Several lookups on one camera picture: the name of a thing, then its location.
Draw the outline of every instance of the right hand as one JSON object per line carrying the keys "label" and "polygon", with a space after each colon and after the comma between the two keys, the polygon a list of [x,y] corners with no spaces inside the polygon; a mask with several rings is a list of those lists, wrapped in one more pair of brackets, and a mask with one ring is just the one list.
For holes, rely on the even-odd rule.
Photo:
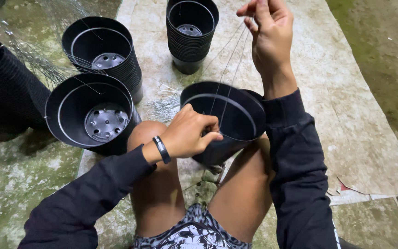
{"label": "right hand", "polygon": [[[263,82],[266,99],[297,90],[291,69],[293,14],[283,0],[251,0],[237,11],[253,35],[252,56]],[[249,18],[254,16],[255,25]]]}
{"label": "right hand", "polygon": [[[202,136],[204,130],[209,132]],[[190,104],[186,104],[176,114],[160,137],[167,152],[174,158],[187,158],[202,153],[212,141],[224,139],[219,133],[218,117],[199,114]]]}

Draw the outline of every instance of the leg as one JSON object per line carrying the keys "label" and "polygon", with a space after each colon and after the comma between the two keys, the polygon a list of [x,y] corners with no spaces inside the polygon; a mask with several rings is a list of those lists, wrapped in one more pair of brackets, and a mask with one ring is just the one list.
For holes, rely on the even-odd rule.
{"label": "leg", "polygon": [[[167,127],[160,122],[144,121],[136,126],[128,139],[128,151],[146,144]],[[184,197],[177,173],[177,163],[157,163],[150,176],[136,182],[131,192],[136,215],[136,234],[141,237],[159,235],[178,223],[185,215]]]}
{"label": "leg", "polygon": [[269,140],[263,135],[235,158],[208,210],[236,239],[250,243],[271,207]]}

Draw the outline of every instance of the stack of black plastic pots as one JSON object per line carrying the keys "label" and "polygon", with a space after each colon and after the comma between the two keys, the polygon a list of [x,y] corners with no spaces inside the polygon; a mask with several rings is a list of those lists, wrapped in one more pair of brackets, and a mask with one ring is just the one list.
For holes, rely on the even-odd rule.
{"label": "stack of black plastic pots", "polygon": [[122,82],[134,103],[142,99],[142,72],[130,32],[99,16],[75,21],[62,35],[62,47],[80,72],[102,73]]}
{"label": "stack of black plastic pots", "polygon": [[56,87],[46,116],[56,138],[105,156],[126,153],[128,137],[141,122],[124,84],[94,73],[70,77]]}
{"label": "stack of black plastic pots", "polygon": [[0,42],[0,137],[28,127],[47,130],[44,109],[50,91]]}
{"label": "stack of black plastic pots", "polygon": [[266,125],[261,98],[253,91],[218,82],[200,82],[185,88],[180,95],[181,106],[191,104],[198,113],[217,116],[224,136],[222,141],[211,142],[193,159],[207,166],[221,165],[259,138]]}
{"label": "stack of black plastic pots", "polygon": [[219,11],[212,0],[169,0],[166,23],[169,50],[177,69],[193,74],[210,50]]}

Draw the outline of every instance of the black long-sleeve shirt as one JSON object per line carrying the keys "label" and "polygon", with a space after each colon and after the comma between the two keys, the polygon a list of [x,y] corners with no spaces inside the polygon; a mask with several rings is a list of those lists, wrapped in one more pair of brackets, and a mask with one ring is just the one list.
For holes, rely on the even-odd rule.
{"label": "black long-sleeve shirt", "polygon": [[[305,112],[299,90],[263,105],[276,171],[270,191],[279,247],[338,248],[314,118]],[[95,248],[96,220],[130,192],[134,181],[151,172],[142,146],[98,162],[32,210],[19,248]]]}

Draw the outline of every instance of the wristband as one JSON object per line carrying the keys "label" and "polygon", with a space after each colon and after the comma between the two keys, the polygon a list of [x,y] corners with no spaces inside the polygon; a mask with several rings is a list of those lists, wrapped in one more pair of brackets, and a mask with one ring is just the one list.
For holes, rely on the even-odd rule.
{"label": "wristband", "polygon": [[167,148],[165,148],[165,145],[162,142],[161,138],[159,136],[156,136],[153,138],[153,142],[156,144],[156,147],[158,148],[159,153],[162,156],[162,161],[164,162],[164,164],[171,162],[170,155],[167,151]]}

